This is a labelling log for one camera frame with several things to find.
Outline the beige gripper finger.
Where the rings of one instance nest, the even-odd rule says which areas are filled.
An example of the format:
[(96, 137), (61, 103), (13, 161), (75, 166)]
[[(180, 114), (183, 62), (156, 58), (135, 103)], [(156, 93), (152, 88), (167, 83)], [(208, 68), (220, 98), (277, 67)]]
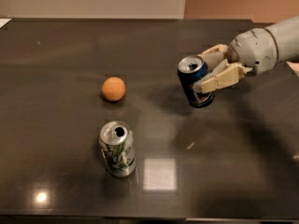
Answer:
[(242, 63), (228, 63), (224, 60), (211, 73), (195, 81), (192, 89), (201, 93), (224, 89), (238, 83), (251, 70), (251, 67), (245, 67)]
[(209, 72), (212, 72), (227, 58), (227, 49), (227, 45), (218, 44), (199, 54), (199, 56), (206, 62)]

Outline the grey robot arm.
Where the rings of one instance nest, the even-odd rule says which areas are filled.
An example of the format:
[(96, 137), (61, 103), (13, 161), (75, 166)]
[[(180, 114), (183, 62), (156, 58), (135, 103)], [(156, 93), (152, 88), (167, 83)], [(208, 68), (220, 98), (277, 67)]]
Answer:
[(195, 92), (208, 93), (233, 86), (245, 76), (257, 76), (299, 57), (299, 17), (237, 35), (229, 45), (219, 44), (199, 57), (209, 73), (195, 81)]

